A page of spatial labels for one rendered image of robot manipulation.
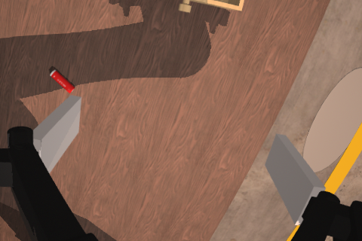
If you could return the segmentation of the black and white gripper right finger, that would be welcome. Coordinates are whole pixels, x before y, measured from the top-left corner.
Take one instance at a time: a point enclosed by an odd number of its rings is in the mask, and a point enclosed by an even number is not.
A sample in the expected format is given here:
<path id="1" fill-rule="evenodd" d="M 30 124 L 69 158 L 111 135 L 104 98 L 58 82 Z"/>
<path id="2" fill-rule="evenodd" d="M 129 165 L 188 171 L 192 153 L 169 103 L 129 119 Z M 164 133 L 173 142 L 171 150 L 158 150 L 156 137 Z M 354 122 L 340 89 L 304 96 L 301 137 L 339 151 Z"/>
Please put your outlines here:
<path id="1" fill-rule="evenodd" d="M 325 241 L 327 236 L 333 241 L 362 241 L 362 202 L 346 206 L 325 191 L 286 135 L 276 133 L 265 167 L 293 223 L 300 225 L 291 241 Z"/>

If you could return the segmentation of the red aa battery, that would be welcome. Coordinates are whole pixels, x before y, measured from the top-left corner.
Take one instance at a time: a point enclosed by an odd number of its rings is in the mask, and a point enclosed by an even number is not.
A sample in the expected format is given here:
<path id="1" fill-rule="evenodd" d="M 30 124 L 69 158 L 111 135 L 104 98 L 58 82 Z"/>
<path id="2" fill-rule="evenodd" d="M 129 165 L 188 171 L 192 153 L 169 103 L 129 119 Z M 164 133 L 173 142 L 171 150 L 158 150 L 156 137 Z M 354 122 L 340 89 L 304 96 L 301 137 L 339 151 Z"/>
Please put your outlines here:
<path id="1" fill-rule="evenodd" d="M 50 76 L 58 83 L 60 84 L 66 91 L 71 93 L 75 87 L 71 85 L 59 72 L 56 70 L 53 70 L 50 74 Z"/>

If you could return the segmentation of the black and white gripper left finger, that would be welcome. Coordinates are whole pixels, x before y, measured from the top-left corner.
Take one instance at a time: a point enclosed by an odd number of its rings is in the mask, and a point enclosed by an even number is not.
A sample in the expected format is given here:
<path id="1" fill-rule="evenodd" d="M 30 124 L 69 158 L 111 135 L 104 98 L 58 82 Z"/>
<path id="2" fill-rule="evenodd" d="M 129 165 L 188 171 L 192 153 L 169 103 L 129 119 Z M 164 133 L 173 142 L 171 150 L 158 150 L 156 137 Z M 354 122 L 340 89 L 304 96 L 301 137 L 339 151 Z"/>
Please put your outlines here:
<path id="1" fill-rule="evenodd" d="M 8 148 L 0 148 L 0 187 L 11 187 L 32 241 L 98 241 L 84 232 L 50 175 L 79 132 L 80 112 L 81 97 L 71 95 L 34 130 L 10 128 Z"/>

